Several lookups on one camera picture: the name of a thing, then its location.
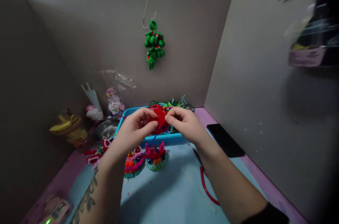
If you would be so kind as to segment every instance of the phone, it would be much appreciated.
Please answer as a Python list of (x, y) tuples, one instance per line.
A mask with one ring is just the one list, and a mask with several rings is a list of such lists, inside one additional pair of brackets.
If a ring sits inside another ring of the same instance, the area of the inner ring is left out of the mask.
[(244, 150), (234, 141), (234, 139), (224, 130), (220, 124), (207, 125), (219, 146), (229, 158), (238, 158), (245, 156)]

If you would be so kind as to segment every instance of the pipe cleaner animal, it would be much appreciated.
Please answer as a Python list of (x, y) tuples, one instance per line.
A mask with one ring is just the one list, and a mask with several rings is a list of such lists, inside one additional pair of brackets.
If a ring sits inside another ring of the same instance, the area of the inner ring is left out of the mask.
[(149, 22), (149, 28), (151, 30), (145, 33), (145, 47), (149, 48), (147, 53), (149, 70), (153, 70), (156, 59), (165, 55), (165, 52), (162, 49), (165, 46), (165, 41), (163, 39), (163, 35), (156, 31), (157, 24), (154, 20)]
[(154, 145), (153, 149), (149, 145), (145, 147), (146, 166), (149, 170), (157, 172), (166, 163), (166, 150), (162, 142), (159, 149)]
[(141, 152), (141, 147), (138, 146), (133, 152), (127, 155), (124, 177), (127, 179), (136, 177), (140, 174), (144, 166), (144, 154)]
[(89, 165), (95, 165), (99, 162), (99, 160), (102, 158), (104, 153), (107, 151), (109, 148), (111, 142), (108, 141), (107, 139), (104, 139), (102, 141), (102, 147), (98, 147), (96, 150), (87, 150), (84, 152), (84, 155), (91, 155), (86, 159), (86, 162)]

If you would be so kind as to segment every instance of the black sleeve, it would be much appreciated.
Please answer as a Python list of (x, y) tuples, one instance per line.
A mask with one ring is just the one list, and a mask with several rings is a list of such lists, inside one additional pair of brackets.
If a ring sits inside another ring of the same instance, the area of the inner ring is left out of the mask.
[(244, 220), (242, 224), (256, 224), (256, 223), (274, 223), (274, 224), (288, 224), (289, 218), (281, 211), (275, 208), (270, 203), (267, 203), (266, 207), (256, 215)]

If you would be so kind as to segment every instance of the plastic bag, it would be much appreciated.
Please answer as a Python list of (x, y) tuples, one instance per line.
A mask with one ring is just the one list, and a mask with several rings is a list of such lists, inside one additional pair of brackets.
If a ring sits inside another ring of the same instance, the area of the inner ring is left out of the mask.
[(107, 118), (120, 119), (131, 103), (136, 85), (115, 70), (95, 70), (94, 78), (96, 87), (100, 88), (98, 98), (103, 109), (107, 110)]

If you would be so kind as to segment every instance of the blue plastic bin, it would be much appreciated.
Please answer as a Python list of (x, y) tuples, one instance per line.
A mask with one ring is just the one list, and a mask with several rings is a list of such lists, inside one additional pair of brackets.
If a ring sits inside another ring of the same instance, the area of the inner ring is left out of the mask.
[[(136, 111), (137, 109), (142, 108), (142, 107), (132, 107), (129, 109), (126, 109), (125, 112), (123, 113), (123, 117), (127, 117), (130, 114), (134, 113), (134, 111)], [(122, 125), (122, 123), (124, 122), (125, 119), (121, 118), (119, 125), (117, 127), (117, 130), (115, 131), (115, 133), (117, 134), (119, 132), (119, 129)], [(141, 143), (141, 147), (144, 148), (145, 144), (148, 143), (150, 144), (150, 142), (153, 140), (154, 136), (148, 136), (146, 137), (142, 143)], [(151, 147), (153, 147), (153, 145), (156, 145), (157, 147), (161, 144), (161, 142), (165, 143), (165, 146), (169, 146), (169, 145), (181, 145), (181, 144), (185, 144), (188, 143), (188, 141), (182, 136), (181, 133), (172, 133), (172, 134), (167, 134), (167, 135), (157, 135), (155, 140), (152, 142)]]

